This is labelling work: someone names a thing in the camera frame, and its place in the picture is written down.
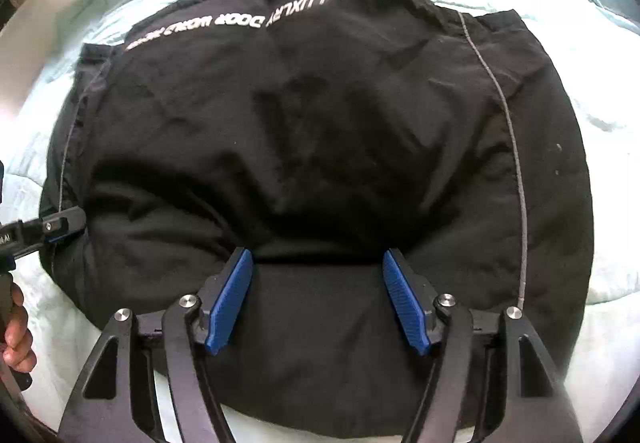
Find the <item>blue gripper pad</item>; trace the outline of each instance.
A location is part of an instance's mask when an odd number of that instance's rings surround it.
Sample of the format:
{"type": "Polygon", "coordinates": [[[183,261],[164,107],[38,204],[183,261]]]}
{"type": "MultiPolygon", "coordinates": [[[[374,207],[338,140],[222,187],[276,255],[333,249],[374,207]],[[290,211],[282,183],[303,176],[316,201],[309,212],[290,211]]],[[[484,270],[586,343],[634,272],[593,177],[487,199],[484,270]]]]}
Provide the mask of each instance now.
{"type": "Polygon", "coordinates": [[[254,260],[245,249],[211,310],[209,334],[204,342],[210,354],[216,355],[228,343],[253,272],[254,260]]]}
{"type": "Polygon", "coordinates": [[[431,343],[424,324],[424,312],[390,251],[385,251],[382,259],[382,277],[407,341],[418,353],[426,354],[431,343]]]}

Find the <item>bedding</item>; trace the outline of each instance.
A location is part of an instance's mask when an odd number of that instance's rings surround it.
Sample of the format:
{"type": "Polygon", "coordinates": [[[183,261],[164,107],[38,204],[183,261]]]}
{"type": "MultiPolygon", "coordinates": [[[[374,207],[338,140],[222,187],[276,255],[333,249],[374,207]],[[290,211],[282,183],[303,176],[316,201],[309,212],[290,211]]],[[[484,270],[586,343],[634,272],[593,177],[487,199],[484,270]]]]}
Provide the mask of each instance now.
{"type": "MultiPolygon", "coordinates": [[[[60,16],[60,49],[23,106],[17,134],[4,141],[15,155],[5,163],[3,223],[38,212],[49,136],[71,88],[81,43],[122,42],[134,23],[174,1],[86,0],[60,16]]],[[[515,8],[550,55],[574,106],[590,167],[595,252],[588,305],[566,383],[583,435],[592,441],[640,371],[639,319],[631,307],[640,291],[635,242],[640,233],[635,219],[640,212],[635,192],[640,187],[640,104],[633,98],[640,37],[605,17],[589,0],[434,1],[476,15],[515,8]]],[[[36,256],[18,261],[14,278],[25,290],[39,355],[34,386],[26,397],[34,413],[56,427],[98,331],[52,284],[36,256]]],[[[170,408],[162,411],[169,426],[170,408]]],[[[311,434],[242,415],[232,416],[230,423],[234,433],[259,431],[262,441],[280,441],[283,434],[296,441],[318,441],[311,434]]]]}
{"type": "Polygon", "coordinates": [[[388,246],[468,307],[533,296],[530,320],[568,365],[593,258],[588,171],[558,74],[514,11],[179,0],[122,46],[83,47],[47,163],[41,214],[79,205],[87,229],[44,266],[98,327],[120,306],[165,309],[252,250],[233,338],[206,367],[220,401],[259,419],[404,432],[429,367],[388,299],[388,246]]]}

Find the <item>finger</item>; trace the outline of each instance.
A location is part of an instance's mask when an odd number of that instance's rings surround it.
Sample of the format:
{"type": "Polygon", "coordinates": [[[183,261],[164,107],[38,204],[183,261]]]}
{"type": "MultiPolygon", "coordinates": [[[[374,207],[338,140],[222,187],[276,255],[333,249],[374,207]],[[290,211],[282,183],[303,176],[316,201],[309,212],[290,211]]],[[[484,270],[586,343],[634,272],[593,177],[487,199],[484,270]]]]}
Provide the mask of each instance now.
{"type": "Polygon", "coordinates": [[[22,360],[24,360],[29,351],[31,350],[31,344],[33,344],[33,336],[31,335],[31,331],[27,330],[27,332],[22,337],[20,343],[15,347],[7,347],[2,354],[4,358],[4,363],[6,363],[9,367],[15,368],[22,360]]]}
{"type": "Polygon", "coordinates": [[[19,373],[30,373],[33,367],[36,366],[36,363],[38,363],[36,354],[33,351],[29,351],[27,357],[16,365],[14,369],[19,373]]]}
{"type": "Polygon", "coordinates": [[[11,310],[11,316],[4,332],[4,339],[9,347],[15,349],[22,340],[27,331],[28,318],[27,310],[22,306],[14,306],[11,310]]]}
{"type": "Polygon", "coordinates": [[[17,306],[21,306],[24,304],[24,295],[20,286],[18,286],[15,282],[11,285],[11,298],[14,299],[14,304],[17,306]]]}

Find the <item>wrinkled fabric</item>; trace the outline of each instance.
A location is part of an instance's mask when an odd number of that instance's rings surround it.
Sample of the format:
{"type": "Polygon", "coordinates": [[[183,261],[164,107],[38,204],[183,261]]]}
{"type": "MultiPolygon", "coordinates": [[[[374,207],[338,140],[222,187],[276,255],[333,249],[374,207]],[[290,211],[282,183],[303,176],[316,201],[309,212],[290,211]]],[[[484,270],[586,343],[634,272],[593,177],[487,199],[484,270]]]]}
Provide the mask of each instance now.
{"type": "MultiPolygon", "coordinates": [[[[254,279],[207,360],[219,400],[338,437],[402,433],[430,364],[404,339],[383,251],[468,307],[518,297],[520,199],[491,73],[526,195],[525,311],[564,371],[593,218],[577,121],[540,43],[513,11],[304,1],[180,0],[122,46],[84,49],[41,206],[62,184],[87,229],[44,266],[103,327],[197,291],[246,246],[254,279]]],[[[476,347],[467,424],[480,368],[476,347]]]]}

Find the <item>metal screw head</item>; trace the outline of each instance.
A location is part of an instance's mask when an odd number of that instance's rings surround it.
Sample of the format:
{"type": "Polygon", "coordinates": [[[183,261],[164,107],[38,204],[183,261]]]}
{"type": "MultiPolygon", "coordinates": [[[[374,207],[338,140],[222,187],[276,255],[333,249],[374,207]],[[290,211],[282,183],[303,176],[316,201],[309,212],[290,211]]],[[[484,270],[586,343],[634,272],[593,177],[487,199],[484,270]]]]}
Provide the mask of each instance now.
{"type": "Polygon", "coordinates": [[[438,304],[449,308],[456,305],[456,298],[451,293],[443,293],[438,296],[438,304]]]}
{"type": "Polygon", "coordinates": [[[124,322],[126,319],[128,319],[131,316],[131,310],[129,308],[122,308],[122,309],[118,309],[115,314],[113,315],[113,317],[118,321],[118,322],[124,322]]]}
{"type": "Polygon", "coordinates": [[[194,306],[197,301],[198,297],[196,297],[195,295],[185,295],[184,297],[180,298],[180,306],[183,308],[190,308],[194,306]]]}
{"type": "Polygon", "coordinates": [[[522,318],[522,310],[520,308],[516,308],[516,306],[509,306],[507,308],[507,316],[514,320],[518,320],[522,318]]]}

